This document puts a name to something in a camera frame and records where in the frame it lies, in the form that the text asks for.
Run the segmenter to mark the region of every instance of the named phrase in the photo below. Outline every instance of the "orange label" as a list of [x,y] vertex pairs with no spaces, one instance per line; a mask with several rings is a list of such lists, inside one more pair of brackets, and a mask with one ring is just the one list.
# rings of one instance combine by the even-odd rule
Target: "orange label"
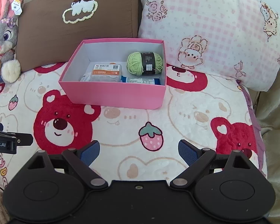
[[92,75],[118,75],[118,71],[93,70]]

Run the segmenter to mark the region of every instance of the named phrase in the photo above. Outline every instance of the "pink box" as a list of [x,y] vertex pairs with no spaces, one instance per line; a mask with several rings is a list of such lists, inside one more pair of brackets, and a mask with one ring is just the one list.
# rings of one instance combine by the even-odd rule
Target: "pink box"
[[[123,82],[80,82],[95,64],[111,62],[122,65],[122,75],[137,78],[126,69],[127,58],[133,52],[154,52],[163,58],[163,71],[157,75],[142,76],[160,78],[161,85]],[[157,109],[162,106],[166,91],[166,59],[162,40],[137,38],[108,38],[83,40],[63,73],[59,84],[75,104],[111,107]]]

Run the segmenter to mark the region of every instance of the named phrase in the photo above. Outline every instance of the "yarn label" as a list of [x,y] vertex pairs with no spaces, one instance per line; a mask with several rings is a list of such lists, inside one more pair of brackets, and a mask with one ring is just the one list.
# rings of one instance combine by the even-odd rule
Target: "yarn label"
[[141,53],[143,73],[142,75],[155,74],[155,55],[154,53]]

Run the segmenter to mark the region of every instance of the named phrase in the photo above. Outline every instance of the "bow print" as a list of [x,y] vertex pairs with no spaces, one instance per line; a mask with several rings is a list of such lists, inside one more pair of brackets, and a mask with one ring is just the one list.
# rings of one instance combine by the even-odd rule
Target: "bow print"
[[15,26],[15,22],[13,18],[4,18],[1,19],[1,22],[7,24],[7,26],[11,29]]
[[234,69],[237,71],[237,73],[235,74],[235,77],[242,77],[242,76],[246,76],[246,73],[242,71],[243,69],[243,62],[239,62],[238,64],[234,65]]

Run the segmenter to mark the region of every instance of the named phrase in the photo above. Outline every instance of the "screw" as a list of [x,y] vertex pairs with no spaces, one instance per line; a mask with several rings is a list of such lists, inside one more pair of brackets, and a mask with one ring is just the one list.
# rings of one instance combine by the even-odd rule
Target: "screw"
[[185,186],[188,183],[186,179],[174,179],[173,184],[176,186]]
[[105,180],[104,179],[93,179],[90,181],[90,184],[93,186],[102,186],[105,184]]

